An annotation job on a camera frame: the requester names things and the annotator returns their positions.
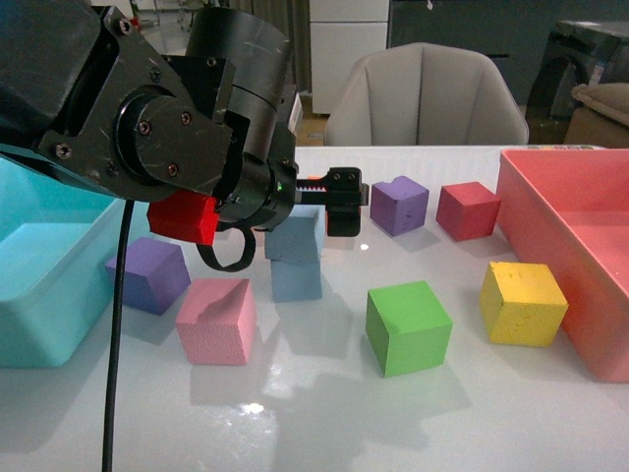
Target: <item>green cube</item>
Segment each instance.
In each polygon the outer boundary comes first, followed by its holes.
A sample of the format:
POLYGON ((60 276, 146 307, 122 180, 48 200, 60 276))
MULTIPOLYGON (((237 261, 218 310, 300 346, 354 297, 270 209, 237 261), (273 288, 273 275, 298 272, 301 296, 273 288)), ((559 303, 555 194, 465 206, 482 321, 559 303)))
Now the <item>green cube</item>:
POLYGON ((366 328, 384 376, 392 377, 443 364, 452 320, 421 281, 369 290, 366 328))

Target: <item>cyan bin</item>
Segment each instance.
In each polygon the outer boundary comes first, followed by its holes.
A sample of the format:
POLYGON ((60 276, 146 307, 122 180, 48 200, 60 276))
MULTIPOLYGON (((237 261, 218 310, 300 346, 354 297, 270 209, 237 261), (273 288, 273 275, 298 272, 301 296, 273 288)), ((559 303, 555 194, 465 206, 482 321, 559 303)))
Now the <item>cyan bin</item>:
MULTIPOLYGON (((63 365, 110 302, 124 202, 0 155, 0 367, 63 365)), ((137 204, 131 240, 148 233, 137 204)))

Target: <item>white chair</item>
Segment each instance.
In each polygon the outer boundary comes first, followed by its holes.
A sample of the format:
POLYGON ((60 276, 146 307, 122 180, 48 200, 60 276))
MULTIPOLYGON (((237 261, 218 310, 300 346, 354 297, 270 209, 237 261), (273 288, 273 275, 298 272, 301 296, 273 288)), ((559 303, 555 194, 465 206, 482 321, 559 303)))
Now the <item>white chair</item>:
POLYGON ((490 59, 426 43, 360 59, 325 129, 328 146, 525 145, 528 138, 490 59))

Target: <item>glossy table surface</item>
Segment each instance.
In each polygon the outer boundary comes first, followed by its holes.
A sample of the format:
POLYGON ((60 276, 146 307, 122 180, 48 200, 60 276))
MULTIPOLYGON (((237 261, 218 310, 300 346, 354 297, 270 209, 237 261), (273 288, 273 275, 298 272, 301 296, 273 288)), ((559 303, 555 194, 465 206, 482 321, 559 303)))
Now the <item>glossy table surface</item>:
MULTIPOLYGON (((363 212, 357 238, 326 238, 323 298, 273 303, 257 235, 253 265, 192 278, 250 278, 257 334, 244 367, 193 366, 162 317, 125 309, 116 410, 118 471, 613 471, 629 467, 629 385, 597 382, 561 331, 548 348, 493 345, 478 297, 487 264, 516 261, 496 231, 454 243, 435 222, 440 187, 495 189, 497 147, 297 149, 301 175, 358 166, 370 184, 406 175, 430 190, 424 227, 391 238, 363 212), (445 363, 384 379, 365 335, 367 291, 426 280, 452 318, 445 363)), ((238 234, 221 234, 235 260, 238 234)), ((108 308, 68 364, 0 370, 0 470, 100 470, 108 308)))

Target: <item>coral plastic container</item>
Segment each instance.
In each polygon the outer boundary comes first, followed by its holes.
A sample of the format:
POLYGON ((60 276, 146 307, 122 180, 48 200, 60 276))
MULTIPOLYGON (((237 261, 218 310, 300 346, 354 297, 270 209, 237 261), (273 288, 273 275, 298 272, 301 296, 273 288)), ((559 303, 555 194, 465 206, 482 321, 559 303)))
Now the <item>coral plastic container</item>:
MULTIPOLYGON (((60 184, 0 155, 0 367, 64 364, 112 297, 124 202, 60 184)), ((132 238, 148 232, 137 207, 132 238)))
POLYGON ((629 150, 506 150, 496 193, 520 261, 547 264, 563 291, 588 368, 629 382, 629 150))

